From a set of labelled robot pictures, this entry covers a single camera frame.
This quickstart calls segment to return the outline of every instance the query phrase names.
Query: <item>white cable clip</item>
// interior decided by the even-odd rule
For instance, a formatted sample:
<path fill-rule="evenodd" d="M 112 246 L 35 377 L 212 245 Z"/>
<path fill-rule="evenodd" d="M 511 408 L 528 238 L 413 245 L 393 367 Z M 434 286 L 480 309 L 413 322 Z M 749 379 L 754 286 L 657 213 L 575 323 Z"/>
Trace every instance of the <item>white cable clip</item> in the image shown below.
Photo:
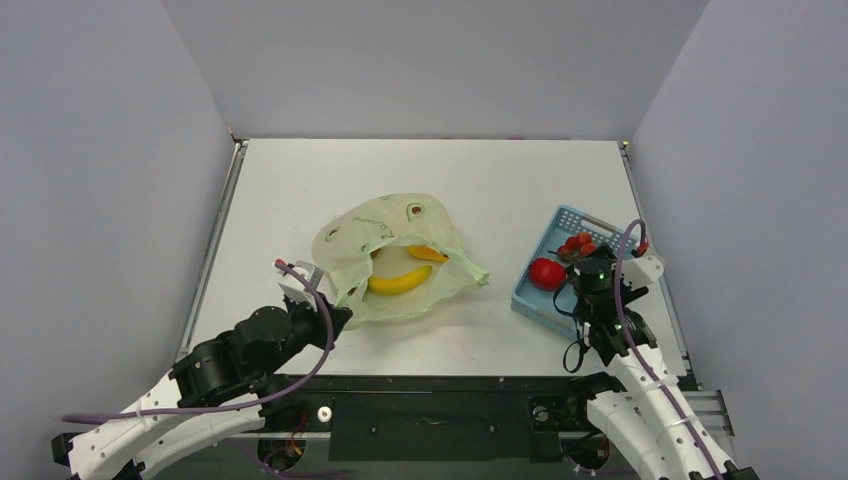
<path fill-rule="evenodd" d="M 141 422 L 141 425 L 144 427 L 145 432 L 150 431 L 150 424 L 147 423 L 147 419 L 144 418 L 144 415 L 141 414 L 141 399 L 139 398 L 137 402 L 135 402 L 135 416 L 138 417 L 138 420 Z"/>
<path fill-rule="evenodd" d="M 682 425 L 682 424 L 687 423 L 687 422 L 692 422 L 694 420 L 698 420 L 698 416 L 697 415 L 689 415 L 688 417 L 683 417 L 676 422 L 669 423 L 668 425 L 666 425 L 665 429 L 668 430 L 669 428 L 676 427 L 678 425 Z"/>
<path fill-rule="evenodd" d="M 660 437 L 661 437 L 661 436 L 663 436 L 666 432 L 668 432 L 668 431 L 669 431 L 669 430 L 671 430 L 672 428 L 677 427 L 677 426 L 679 426 L 679 425 L 683 425 L 684 423 L 689 423 L 689 422 L 695 421 L 695 420 L 699 420 L 699 418 L 698 418 L 698 416 L 697 416 L 697 415 L 689 415 L 688 417 L 683 417 L 683 418 L 681 418 L 680 420 L 675 420 L 674 422 L 671 422 L 671 423 L 669 423 L 668 425 L 666 425 L 666 426 L 662 429 L 662 431 L 661 431 L 661 432 L 659 432 L 659 433 L 658 433 L 658 434 L 654 437 L 654 440 L 656 440 L 657 442 L 659 442 Z"/>

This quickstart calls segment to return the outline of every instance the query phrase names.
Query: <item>blue plastic basket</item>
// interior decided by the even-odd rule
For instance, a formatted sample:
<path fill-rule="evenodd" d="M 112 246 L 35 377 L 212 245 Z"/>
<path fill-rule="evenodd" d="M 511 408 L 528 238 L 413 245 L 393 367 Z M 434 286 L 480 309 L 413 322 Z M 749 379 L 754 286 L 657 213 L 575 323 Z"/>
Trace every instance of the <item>blue plastic basket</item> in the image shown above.
<path fill-rule="evenodd" d="M 548 251 L 556 251 L 568 237 L 580 232 L 588 232 L 592 236 L 595 245 L 608 244 L 613 251 L 618 250 L 619 242 L 624 231 L 587 215 L 580 210 L 562 205 L 557 209 L 550 225 L 545 230 L 542 239 L 533 251 L 533 255 L 527 262 L 527 266 L 521 273 L 515 290 L 512 292 L 512 309 L 527 318 L 535 320 L 542 325 L 575 340 L 577 332 L 574 330 L 574 321 L 557 313 L 553 307 L 553 293 L 540 290 L 530 283 L 527 278 L 527 270 L 533 260 L 539 257 L 556 258 Z M 627 241 L 627 251 L 630 252 L 639 244 L 637 237 L 631 236 Z M 557 298 L 557 306 L 561 310 L 570 312 L 577 303 L 577 297 L 571 287 L 566 287 Z"/>

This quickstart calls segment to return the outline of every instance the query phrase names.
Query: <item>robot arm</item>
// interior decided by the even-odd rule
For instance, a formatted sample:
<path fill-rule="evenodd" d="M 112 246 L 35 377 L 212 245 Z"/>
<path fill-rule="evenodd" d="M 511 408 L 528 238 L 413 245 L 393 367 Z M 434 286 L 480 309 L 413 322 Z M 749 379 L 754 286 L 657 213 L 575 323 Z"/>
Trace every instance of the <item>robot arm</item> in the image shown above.
<path fill-rule="evenodd" d="M 108 421 L 70 416 L 68 421 L 102 424 L 83 434 L 54 438 L 54 460 L 70 467 L 74 480 L 148 479 L 231 435 L 269 422 L 274 428 L 289 426 L 294 418 L 290 397 L 244 408 L 220 405 L 245 394 L 267 398 L 289 387 L 288 380 L 274 372 L 306 345 L 323 348 L 329 335 L 337 338 L 352 313 L 328 306 L 327 325 L 316 303 L 323 302 L 323 307 L 326 299 L 320 293 L 321 298 L 315 298 L 323 272 L 303 262 L 278 267 L 289 273 L 280 281 L 286 310 L 261 308 L 233 330 L 198 344 L 153 388 Z"/>
<path fill-rule="evenodd" d="M 590 327 L 585 340 L 606 367 L 575 380 L 586 401 L 582 413 L 615 442 L 642 479 L 758 478 L 750 468 L 736 469 L 709 436 L 669 374 L 650 328 L 624 307 L 659 279 L 662 260 L 647 252 L 620 263 L 621 305 L 614 294 L 615 260 L 603 246 L 574 265 L 575 319 Z"/>

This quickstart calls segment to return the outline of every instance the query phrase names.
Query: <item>screw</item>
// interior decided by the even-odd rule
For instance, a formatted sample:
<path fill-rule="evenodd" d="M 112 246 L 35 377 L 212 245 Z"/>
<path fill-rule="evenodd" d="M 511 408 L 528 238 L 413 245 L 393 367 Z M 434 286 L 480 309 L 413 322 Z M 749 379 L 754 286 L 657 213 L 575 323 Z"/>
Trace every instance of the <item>screw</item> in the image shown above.
<path fill-rule="evenodd" d="M 321 423 L 327 423 L 333 418 L 333 410 L 330 407 L 321 407 L 318 409 L 318 420 Z"/>
<path fill-rule="evenodd" d="M 548 419 L 548 409 L 543 406 L 538 406 L 533 409 L 533 418 L 536 419 L 537 422 L 544 422 Z"/>

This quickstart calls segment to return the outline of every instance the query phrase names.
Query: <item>black panel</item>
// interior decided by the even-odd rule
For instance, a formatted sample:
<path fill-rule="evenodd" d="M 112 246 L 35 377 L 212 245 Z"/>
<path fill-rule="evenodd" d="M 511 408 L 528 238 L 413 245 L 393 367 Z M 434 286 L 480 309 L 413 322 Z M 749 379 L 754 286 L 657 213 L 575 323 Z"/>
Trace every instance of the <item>black panel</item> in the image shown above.
<path fill-rule="evenodd" d="M 523 395 L 359 394 L 335 400 L 330 460 L 451 461 L 529 456 Z"/>

